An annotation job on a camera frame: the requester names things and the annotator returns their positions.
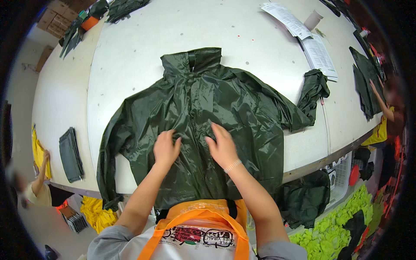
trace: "yellow fabric pile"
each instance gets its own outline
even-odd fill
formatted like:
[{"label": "yellow fabric pile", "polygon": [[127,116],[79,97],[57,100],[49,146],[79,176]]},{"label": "yellow fabric pile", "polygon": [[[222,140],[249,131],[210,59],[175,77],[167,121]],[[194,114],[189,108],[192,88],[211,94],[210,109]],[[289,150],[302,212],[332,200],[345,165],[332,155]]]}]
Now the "yellow fabric pile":
[{"label": "yellow fabric pile", "polygon": [[[42,145],[37,139],[35,126],[32,126],[32,150],[33,150],[33,158],[35,159],[35,164],[40,171],[40,167],[42,166],[42,162],[43,162],[43,153],[45,149],[43,149]],[[52,178],[50,162],[46,164],[45,176],[48,179]]]},{"label": "yellow fabric pile", "polygon": [[117,221],[117,215],[113,210],[103,210],[103,200],[84,196],[80,211],[84,213],[88,223],[99,234],[106,227],[112,226]]}]

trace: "stack of paper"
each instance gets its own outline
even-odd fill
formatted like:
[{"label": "stack of paper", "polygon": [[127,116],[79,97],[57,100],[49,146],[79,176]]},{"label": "stack of paper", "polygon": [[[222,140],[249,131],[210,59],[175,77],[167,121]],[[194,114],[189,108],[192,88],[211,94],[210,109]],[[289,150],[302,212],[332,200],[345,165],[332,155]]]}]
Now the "stack of paper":
[{"label": "stack of paper", "polygon": [[309,66],[311,69],[320,69],[322,74],[328,77],[328,80],[338,81],[338,74],[321,37],[315,34],[312,34],[312,37],[300,41]]},{"label": "stack of paper", "polygon": [[318,35],[312,34],[301,21],[281,4],[264,3],[261,9],[282,22],[293,37],[300,38],[299,42],[311,69],[320,69],[328,77],[328,80],[338,80],[338,74],[332,60]]},{"label": "stack of paper", "polygon": [[292,36],[299,37],[301,40],[312,36],[312,33],[308,30],[308,28],[306,28],[306,26],[293,14],[291,14],[291,12],[283,5],[276,3],[264,3],[264,6],[261,9],[281,21]]}]

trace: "yellow garment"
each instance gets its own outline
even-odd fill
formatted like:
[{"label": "yellow garment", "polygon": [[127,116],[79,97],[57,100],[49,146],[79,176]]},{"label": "yellow garment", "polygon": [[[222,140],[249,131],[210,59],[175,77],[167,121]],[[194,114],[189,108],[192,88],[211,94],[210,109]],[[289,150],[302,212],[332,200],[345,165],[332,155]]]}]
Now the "yellow garment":
[{"label": "yellow garment", "polygon": [[[394,112],[394,107],[389,107],[389,110]],[[380,123],[374,127],[373,134],[361,144],[361,146],[381,143],[387,140],[387,118],[383,115]]]},{"label": "yellow garment", "polygon": [[99,234],[106,227],[112,226],[117,221],[117,215],[113,210],[103,210],[103,200],[84,196],[80,211],[87,217],[88,223]]},{"label": "yellow garment", "polygon": [[[43,162],[43,153],[45,149],[43,149],[42,145],[37,139],[35,126],[32,127],[32,150],[33,150],[33,158],[35,159],[35,164],[40,170],[40,167],[42,166],[42,162]],[[48,179],[52,178],[51,165],[49,161],[46,163],[45,176]]]}]

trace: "red round object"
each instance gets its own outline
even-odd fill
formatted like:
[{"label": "red round object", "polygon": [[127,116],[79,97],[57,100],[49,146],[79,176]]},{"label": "red round object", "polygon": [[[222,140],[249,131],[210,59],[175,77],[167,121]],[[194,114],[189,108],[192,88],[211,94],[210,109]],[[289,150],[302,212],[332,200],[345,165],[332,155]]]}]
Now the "red round object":
[{"label": "red round object", "polygon": [[349,185],[353,186],[357,183],[358,177],[360,176],[360,168],[358,165],[354,165],[351,170],[351,174],[349,175]]}]

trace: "neon green fabric pile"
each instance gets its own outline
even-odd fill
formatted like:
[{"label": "neon green fabric pile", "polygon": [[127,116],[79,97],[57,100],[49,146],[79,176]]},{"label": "neon green fabric pile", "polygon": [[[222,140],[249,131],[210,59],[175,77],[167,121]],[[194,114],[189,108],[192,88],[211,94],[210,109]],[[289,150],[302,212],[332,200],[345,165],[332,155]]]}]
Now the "neon green fabric pile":
[{"label": "neon green fabric pile", "polygon": [[342,227],[352,215],[363,210],[364,224],[368,225],[373,216],[371,194],[362,185],[343,206],[339,206],[315,224],[313,229],[290,236],[292,243],[308,252],[308,260],[332,260],[338,257],[341,249],[349,244],[350,232]]}]

